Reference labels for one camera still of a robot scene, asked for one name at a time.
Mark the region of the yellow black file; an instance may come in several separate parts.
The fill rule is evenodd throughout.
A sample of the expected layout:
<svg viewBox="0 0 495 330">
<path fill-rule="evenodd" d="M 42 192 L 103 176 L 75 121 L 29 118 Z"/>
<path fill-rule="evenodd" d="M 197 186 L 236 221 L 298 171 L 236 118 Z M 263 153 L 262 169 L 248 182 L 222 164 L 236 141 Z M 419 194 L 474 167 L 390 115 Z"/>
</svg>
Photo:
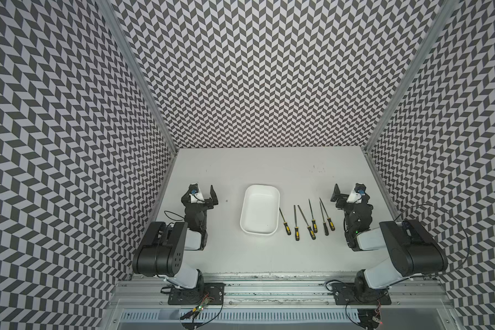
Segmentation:
<svg viewBox="0 0 495 330">
<path fill-rule="evenodd" d="M 322 201 L 322 204 L 323 204 L 323 209 L 324 209 L 324 215 L 325 215 L 325 218 L 327 220 L 327 224 L 328 224 L 328 227 L 329 227 L 329 230 L 330 231 L 334 231 L 335 230 L 335 225 L 331 219 L 331 217 L 329 216 L 328 212 L 327 212 L 327 209 Z"/>
<path fill-rule="evenodd" d="M 298 228 L 298 218 L 297 218 L 297 208 L 296 205 L 294 205 L 294 236 L 296 241 L 300 241 L 300 232 Z"/>
<path fill-rule="evenodd" d="M 285 227 L 285 231 L 286 231 L 287 235 L 290 236 L 292 233 L 291 233 L 290 227 L 288 225 L 288 222 L 285 220 L 285 217 L 283 215 L 283 211 L 281 210 L 281 208 L 279 208 L 279 214 L 280 214 L 280 217 L 283 220 L 283 225 Z"/>
<path fill-rule="evenodd" d="M 327 220 L 325 218 L 325 212 L 324 212 L 324 209 L 323 209 L 322 201 L 320 201 L 320 213 L 321 213 L 322 220 L 323 220 L 324 235 L 325 236 L 329 236 L 329 227 L 328 227 L 328 224 L 327 224 Z"/>
<path fill-rule="evenodd" d="M 310 210 L 310 213 L 311 213 L 311 216 L 312 216 L 312 229 L 313 229 L 313 233 L 317 233 L 318 232 L 318 227 L 317 227 L 316 219 L 314 217 L 312 202 L 311 202 L 310 199 L 308 200 L 308 202 L 309 202 L 309 210 Z"/>
<path fill-rule="evenodd" d="M 298 205 L 298 210 L 299 212 L 301 213 L 301 216 L 306 224 L 306 227 L 307 227 L 307 231 L 309 232 L 309 236 L 311 237 L 312 240 L 316 240 L 316 235 L 315 235 L 315 232 L 311 226 L 311 224 L 308 222 L 308 220 L 306 219 L 305 217 L 305 214 L 304 212 L 302 211 L 302 208 L 300 205 Z"/>
</svg>

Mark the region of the white plastic storage box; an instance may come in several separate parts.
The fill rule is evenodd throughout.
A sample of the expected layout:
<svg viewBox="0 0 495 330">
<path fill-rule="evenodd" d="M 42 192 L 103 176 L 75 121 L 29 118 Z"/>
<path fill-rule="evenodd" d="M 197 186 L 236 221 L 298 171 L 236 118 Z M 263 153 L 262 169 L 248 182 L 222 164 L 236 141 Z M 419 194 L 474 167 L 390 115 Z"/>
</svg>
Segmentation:
<svg viewBox="0 0 495 330">
<path fill-rule="evenodd" d="M 280 192 L 276 187 L 255 184 L 246 189 L 239 221 L 243 232 L 272 236 L 279 227 Z"/>
</svg>

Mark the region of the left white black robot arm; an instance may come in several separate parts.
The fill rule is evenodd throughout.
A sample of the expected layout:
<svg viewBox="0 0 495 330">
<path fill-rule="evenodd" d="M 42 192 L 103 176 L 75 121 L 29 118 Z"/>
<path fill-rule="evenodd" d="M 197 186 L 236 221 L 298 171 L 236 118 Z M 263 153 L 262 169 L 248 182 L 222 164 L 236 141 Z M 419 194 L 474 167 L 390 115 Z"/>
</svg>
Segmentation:
<svg viewBox="0 0 495 330">
<path fill-rule="evenodd" d="M 208 211 L 219 205 L 217 194 L 210 188 L 205 198 L 198 184 L 191 184 L 181 197 L 184 216 L 180 221 L 151 223 L 134 254 L 134 274 L 158 277 L 182 291 L 204 290 L 200 270 L 184 262 L 186 251 L 202 251 L 208 240 Z"/>
</svg>

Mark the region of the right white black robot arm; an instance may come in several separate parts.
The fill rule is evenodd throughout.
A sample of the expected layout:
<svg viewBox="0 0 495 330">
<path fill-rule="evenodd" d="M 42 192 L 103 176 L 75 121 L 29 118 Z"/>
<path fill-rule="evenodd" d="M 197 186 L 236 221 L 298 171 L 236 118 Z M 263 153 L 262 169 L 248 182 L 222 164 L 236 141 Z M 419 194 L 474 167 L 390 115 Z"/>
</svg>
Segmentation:
<svg viewBox="0 0 495 330">
<path fill-rule="evenodd" d="M 382 298 L 390 286 L 414 276 L 443 272 L 448 268 L 444 249 L 418 220 L 382 221 L 372 229 L 373 206 L 364 184 L 357 183 L 349 194 L 334 186 L 331 201 L 344 213 L 343 231 L 347 246 L 354 252 L 385 249 L 389 258 L 360 270 L 353 292 L 359 301 Z"/>
</svg>

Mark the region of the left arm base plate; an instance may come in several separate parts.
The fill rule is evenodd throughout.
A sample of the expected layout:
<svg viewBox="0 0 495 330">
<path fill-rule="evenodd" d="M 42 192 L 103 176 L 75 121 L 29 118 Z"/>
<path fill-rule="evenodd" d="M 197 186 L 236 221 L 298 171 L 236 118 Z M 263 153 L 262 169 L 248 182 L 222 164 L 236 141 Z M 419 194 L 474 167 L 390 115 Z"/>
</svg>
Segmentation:
<svg viewBox="0 0 495 330">
<path fill-rule="evenodd" d="M 170 291 L 168 305 L 196 306 L 204 301 L 204 297 L 209 300 L 209 305 L 222 305 L 225 293 L 224 283 L 206 283 L 195 289 L 176 289 Z"/>
</svg>

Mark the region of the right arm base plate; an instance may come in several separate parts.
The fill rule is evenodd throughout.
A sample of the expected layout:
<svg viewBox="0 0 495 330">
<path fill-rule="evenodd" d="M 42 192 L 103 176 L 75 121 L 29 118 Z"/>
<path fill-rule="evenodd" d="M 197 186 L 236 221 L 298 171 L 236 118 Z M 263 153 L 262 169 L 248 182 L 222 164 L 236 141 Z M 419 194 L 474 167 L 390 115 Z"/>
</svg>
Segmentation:
<svg viewBox="0 0 495 330">
<path fill-rule="evenodd" d="M 336 305 L 346 305 L 349 302 L 358 305 L 391 305 L 392 300 L 389 296 L 389 290 L 374 290 L 366 285 L 355 288 L 354 284 L 343 282 L 332 282 L 329 288 L 335 299 Z"/>
</svg>

